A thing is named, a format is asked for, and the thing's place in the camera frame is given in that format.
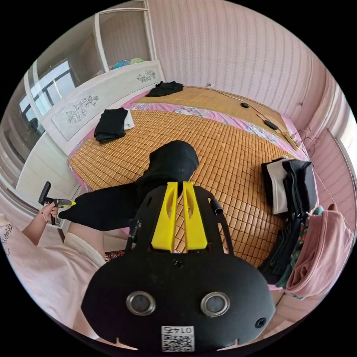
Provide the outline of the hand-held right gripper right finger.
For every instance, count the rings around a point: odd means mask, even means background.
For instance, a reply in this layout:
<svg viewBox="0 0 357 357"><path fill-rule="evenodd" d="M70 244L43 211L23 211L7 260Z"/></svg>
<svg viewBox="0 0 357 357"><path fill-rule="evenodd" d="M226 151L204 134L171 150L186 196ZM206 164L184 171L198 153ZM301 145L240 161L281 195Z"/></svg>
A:
<svg viewBox="0 0 357 357"><path fill-rule="evenodd" d="M183 206L186 250L205 250L208 241L192 182L183 182Z"/></svg>

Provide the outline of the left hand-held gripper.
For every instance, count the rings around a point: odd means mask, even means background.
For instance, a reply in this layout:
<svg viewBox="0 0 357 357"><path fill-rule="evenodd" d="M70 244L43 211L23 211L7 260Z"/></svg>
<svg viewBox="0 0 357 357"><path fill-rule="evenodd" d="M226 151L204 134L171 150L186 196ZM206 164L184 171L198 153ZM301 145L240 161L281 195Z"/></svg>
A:
<svg viewBox="0 0 357 357"><path fill-rule="evenodd" d="M72 206L76 205L76 202L73 201L73 200L53 199L53 198L50 198L50 197L46 197L45 198L45 204L49 204L49 203L52 203L52 202L55 202L57 207L72 207ZM52 221L51 224L55 226L56 225L56 220L55 220L55 222Z"/></svg>

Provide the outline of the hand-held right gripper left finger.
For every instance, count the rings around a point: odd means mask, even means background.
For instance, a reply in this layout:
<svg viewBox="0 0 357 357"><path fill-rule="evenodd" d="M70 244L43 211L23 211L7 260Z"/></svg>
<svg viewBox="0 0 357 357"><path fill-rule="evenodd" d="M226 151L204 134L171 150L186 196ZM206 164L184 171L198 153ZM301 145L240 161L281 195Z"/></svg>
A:
<svg viewBox="0 0 357 357"><path fill-rule="evenodd" d="M178 183L167 183L158 216L156 228L151 241L155 250L174 252L176 234L176 209L178 198Z"/></svg>

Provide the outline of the person's left hand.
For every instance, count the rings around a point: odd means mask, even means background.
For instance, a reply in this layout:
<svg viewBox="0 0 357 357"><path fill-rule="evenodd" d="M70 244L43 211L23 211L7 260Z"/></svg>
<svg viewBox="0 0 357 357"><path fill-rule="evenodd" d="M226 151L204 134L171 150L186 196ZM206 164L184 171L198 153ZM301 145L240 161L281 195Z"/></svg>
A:
<svg viewBox="0 0 357 357"><path fill-rule="evenodd" d="M58 207L55 202L43 206L43 208L41 209L41 215L47 223L52 223L52 221L55 222L58 215Z"/></svg>

